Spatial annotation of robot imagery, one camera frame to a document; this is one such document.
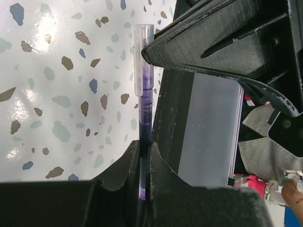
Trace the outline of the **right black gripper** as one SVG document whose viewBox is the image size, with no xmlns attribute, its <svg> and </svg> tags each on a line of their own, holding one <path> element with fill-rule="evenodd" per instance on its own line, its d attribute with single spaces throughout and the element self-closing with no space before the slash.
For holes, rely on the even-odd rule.
<svg viewBox="0 0 303 227">
<path fill-rule="evenodd" d="M 271 21 L 269 37 L 275 66 L 258 74 L 218 70 L 181 69 L 238 81 L 256 104 L 270 102 L 281 115 L 274 120 L 269 137 L 297 156 L 303 154 L 303 42 L 302 2 L 285 0 L 287 15 Z"/>
</svg>

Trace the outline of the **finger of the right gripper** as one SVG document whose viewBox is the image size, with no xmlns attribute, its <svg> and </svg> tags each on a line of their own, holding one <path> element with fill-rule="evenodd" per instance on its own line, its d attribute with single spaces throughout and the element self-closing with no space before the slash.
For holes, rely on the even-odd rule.
<svg viewBox="0 0 303 227">
<path fill-rule="evenodd" d="M 271 21 L 284 0 L 203 0 L 171 23 L 142 55 L 164 68 L 258 74 L 274 68 Z"/>
</svg>

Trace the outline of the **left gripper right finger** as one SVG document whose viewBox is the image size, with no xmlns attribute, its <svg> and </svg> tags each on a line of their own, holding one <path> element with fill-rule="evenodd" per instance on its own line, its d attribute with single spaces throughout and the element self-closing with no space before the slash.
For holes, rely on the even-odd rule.
<svg viewBox="0 0 303 227">
<path fill-rule="evenodd" d="M 261 196 L 248 187 L 193 187 L 162 159 L 158 144 L 148 151 L 146 224 L 150 227 L 271 227 Z"/>
</svg>

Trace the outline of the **dark purple pen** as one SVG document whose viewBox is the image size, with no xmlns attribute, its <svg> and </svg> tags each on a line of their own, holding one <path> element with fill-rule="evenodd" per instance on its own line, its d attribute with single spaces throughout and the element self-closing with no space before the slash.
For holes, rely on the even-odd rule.
<svg viewBox="0 0 303 227">
<path fill-rule="evenodd" d="M 146 200 L 147 152 L 152 143 L 154 67 L 144 60 L 141 51 L 154 40 L 154 25 L 133 25 L 132 39 L 134 56 L 134 91 L 139 101 L 139 198 L 144 201 Z"/>
</svg>

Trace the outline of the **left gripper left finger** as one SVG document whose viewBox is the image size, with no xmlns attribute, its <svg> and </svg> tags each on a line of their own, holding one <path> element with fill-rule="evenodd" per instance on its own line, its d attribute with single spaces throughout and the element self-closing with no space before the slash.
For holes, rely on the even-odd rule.
<svg viewBox="0 0 303 227">
<path fill-rule="evenodd" d="M 139 200 L 139 141 L 89 181 L 0 185 L 3 227 L 134 227 Z"/>
</svg>

